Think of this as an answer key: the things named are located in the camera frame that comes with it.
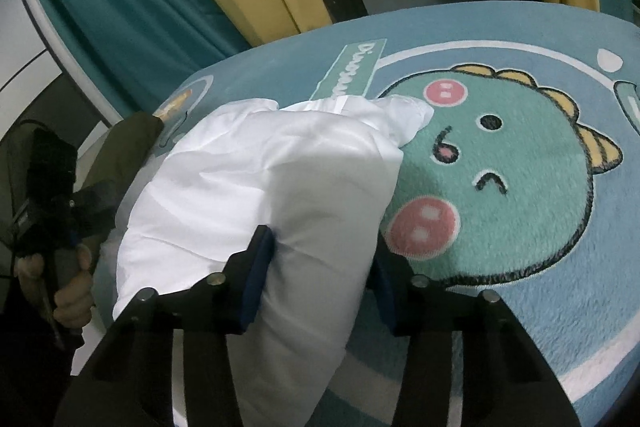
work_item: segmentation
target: green label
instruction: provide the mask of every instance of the green label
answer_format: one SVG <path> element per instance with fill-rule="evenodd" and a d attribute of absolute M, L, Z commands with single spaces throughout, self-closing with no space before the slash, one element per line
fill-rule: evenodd
<path fill-rule="evenodd" d="M 640 100 L 636 85 L 631 82 L 616 82 L 613 90 L 616 92 L 616 97 L 627 120 L 634 127 L 636 133 L 640 134 Z"/>
<path fill-rule="evenodd" d="M 382 55 L 386 39 L 347 44 L 333 66 L 318 82 L 309 100 L 342 94 L 367 94 L 376 62 Z"/>

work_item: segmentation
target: hand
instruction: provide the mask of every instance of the hand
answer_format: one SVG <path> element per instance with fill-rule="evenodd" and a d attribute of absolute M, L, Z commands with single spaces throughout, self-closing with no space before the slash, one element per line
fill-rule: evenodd
<path fill-rule="evenodd" d="M 84 245 L 76 249 L 80 271 L 64 287 L 53 295 L 53 318 L 65 328 L 82 328 L 91 320 L 91 307 L 94 297 L 91 294 L 93 279 L 89 273 L 91 251 Z M 14 275 L 20 281 L 20 288 L 25 299 L 45 317 L 42 295 L 42 272 L 44 259 L 37 253 L 20 258 L 15 263 Z"/>

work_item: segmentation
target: pink cheek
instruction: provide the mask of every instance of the pink cheek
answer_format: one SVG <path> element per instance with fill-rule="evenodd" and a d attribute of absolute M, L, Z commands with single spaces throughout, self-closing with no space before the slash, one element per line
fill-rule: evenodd
<path fill-rule="evenodd" d="M 441 78 L 424 88 L 424 99 L 436 107 L 454 107 L 466 100 L 466 86 L 457 80 Z"/>
<path fill-rule="evenodd" d="M 426 260 L 447 250 L 458 237 L 460 214 L 449 201 L 422 196 L 394 216 L 386 241 L 394 253 Z"/>

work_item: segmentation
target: white pillow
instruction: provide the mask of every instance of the white pillow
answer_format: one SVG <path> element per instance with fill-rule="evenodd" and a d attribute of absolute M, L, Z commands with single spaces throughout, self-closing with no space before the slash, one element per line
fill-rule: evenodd
<path fill-rule="evenodd" d="M 175 145 L 130 213 L 114 317 L 143 287 L 180 291 L 222 270 L 270 225 L 277 250 L 260 312 L 229 338 L 234 383 L 248 427 L 303 426 L 344 356 L 398 147 L 432 114 L 405 96 L 218 108 Z"/>

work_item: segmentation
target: red object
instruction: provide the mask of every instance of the red object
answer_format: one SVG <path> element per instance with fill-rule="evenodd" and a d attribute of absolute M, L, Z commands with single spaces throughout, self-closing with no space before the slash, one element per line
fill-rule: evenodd
<path fill-rule="evenodd" d="M 424 88 L 424 99 L 436 107 L 454 107 L 466 100 L 466 86 L 457 80 L 441 78 Z"/>

